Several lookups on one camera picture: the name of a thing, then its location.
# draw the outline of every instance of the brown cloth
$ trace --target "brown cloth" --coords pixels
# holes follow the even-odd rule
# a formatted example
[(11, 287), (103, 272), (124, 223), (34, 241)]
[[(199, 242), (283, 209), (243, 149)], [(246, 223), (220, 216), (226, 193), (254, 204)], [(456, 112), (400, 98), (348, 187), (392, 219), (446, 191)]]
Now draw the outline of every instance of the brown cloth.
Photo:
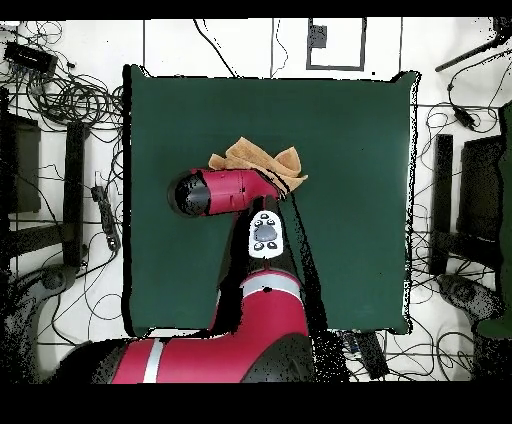
[(240, 137), (240, 140), (226, 151), (225, 158), (214, 153), (208, 162), (208, 166), (215, 170), (257, 169), (267, 175), (284, 193), (288, 193), (288, 190), (272, 172), (268, 171), (269, 169), (282, 178), (290, 191), (295, 190), (302, 181), (308, 178), (307, 175), (299, 177), (301, 165), (295, 147), (283, 150), (273, 158), (244, 137)]

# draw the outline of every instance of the control button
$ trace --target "control button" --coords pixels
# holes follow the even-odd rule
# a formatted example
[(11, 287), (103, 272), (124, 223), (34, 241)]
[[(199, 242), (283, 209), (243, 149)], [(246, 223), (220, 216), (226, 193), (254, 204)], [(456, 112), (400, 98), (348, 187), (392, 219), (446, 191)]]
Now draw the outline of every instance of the control button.
[(256, 241), (272, 241), (276, 238), (276, 230), (274, 230), (270, 225), (262, 225), (254, 231), (254, 240)]

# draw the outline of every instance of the green table surface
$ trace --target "green table surface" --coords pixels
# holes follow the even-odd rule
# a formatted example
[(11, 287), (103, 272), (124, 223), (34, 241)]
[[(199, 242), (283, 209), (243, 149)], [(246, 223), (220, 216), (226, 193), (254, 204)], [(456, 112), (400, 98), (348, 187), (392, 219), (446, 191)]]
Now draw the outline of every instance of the green table surface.
[[(204, 328), (230, 214), (186, 219), (170, 180), (240, 136), (275, 155), (295, 146), (296, 190), (329, 328), (407, 331), (403, 317), (411, 95), (396, 82), (145, 76), (131, 67), (131, 276), (134, 329)], [(300, 264), (292, 208), (284, 215)]]

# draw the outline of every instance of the white control panel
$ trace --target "white control panel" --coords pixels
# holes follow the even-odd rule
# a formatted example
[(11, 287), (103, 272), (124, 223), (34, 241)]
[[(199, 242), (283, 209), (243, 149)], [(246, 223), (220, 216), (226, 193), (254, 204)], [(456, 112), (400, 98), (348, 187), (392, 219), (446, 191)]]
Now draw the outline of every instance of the white control panel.
[(249, 230), (249, 255), (271, 259), (283, 253), (283, 227), (279, 216), (271, 211), (258, 212)]

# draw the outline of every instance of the silver stripe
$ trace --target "silver stripe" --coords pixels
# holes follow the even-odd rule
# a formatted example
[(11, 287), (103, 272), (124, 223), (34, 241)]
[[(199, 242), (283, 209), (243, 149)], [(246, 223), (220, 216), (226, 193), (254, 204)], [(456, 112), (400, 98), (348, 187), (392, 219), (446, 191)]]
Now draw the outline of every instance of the silver stripe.
[(160, 365), (160, 357), (164, 350), (164, 344), (160, 339), (155, 339), (151, 352), (149, 354), (148, 363), (146, 364), (146, 372), (144, 373), (143, 383), (156, 383), (158, 374), (158, 365)]
[(247, 280), (242, 286), (243, 295), (247, 297), (258, 291), (263, 291), (265, 287), (290, 293), (302, 302), (299, 285), (291, 278), (280, 274), (257, 275)]

